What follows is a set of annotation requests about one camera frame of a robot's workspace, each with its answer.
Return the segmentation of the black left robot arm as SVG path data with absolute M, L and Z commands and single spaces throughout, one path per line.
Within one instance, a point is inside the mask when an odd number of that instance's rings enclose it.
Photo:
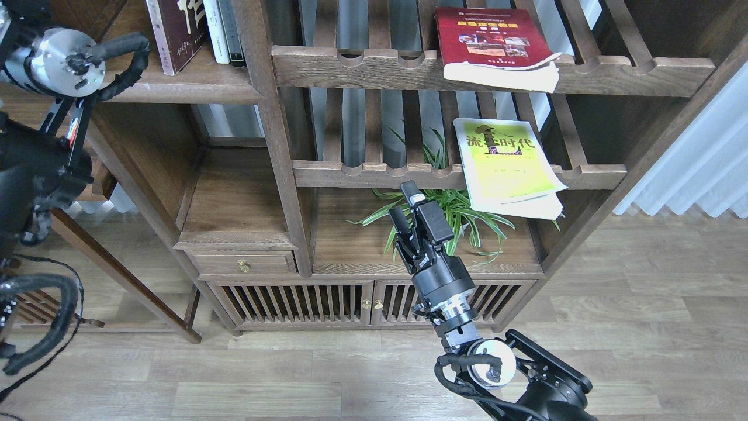
M 53 99 L 38 129 L 2 112 L 2 269 L 93 181 L 83 147 L 92 107 L 141 79 L 150 50 L 140 32 L 97 43 L 56 24 L 48 1 L 2 2 L 2 82 Z

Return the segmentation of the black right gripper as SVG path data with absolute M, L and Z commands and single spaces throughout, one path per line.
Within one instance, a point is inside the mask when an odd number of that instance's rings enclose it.
M 416 313 L 444 312 L 457 296 L 457 306 L 467 312 L 465 296 L 475 290 L 475 283 L 459 257 L 446 253 L 444 244 L 455 238 L 453 229 L 435 200 L 428 200 L 414 181 L 400 185 L 411 210 L 411 222 L 402 208 L 389 210 L 395 229 L 395 246 L 408 273 L 412 275 L 419 304 Z

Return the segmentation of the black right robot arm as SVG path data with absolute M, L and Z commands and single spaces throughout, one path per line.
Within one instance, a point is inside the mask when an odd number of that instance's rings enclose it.
M 475 283 L 462 260 L 445 250 L 454 237 L 437 202 L 414 181 L 401 184 L 411 217 L 390 210 L 396 248 L 412 276 L 417 303 L 444 354 L 435 362 L 439 383 L 476 402 L 495 420 L 592 420 L 586 411 L 590 379 L 516 330 L 485 339 L 468 298 Z

